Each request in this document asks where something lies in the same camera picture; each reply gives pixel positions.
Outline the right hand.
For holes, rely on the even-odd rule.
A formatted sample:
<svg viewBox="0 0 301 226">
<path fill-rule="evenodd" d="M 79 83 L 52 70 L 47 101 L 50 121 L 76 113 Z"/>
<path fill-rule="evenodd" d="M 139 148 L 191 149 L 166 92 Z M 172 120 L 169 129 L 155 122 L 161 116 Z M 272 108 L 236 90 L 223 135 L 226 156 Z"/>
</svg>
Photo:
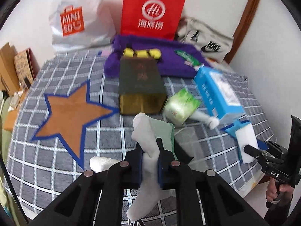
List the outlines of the right hand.
<svg viewBox="0 0 301 226">
<path fill-rule="evenodd" d="M 278 197 L 278 193 L 283 193 L 282 201 L 283 203 L 288 203 L 293 198 L 293 192 L 294 188 L 288 184 L 279 185 L 277 188 L 276 180 L 274 178 L 270 178 L 266 190 L 266 199 L 269 202 L 272 202 Z"/>
</svg>

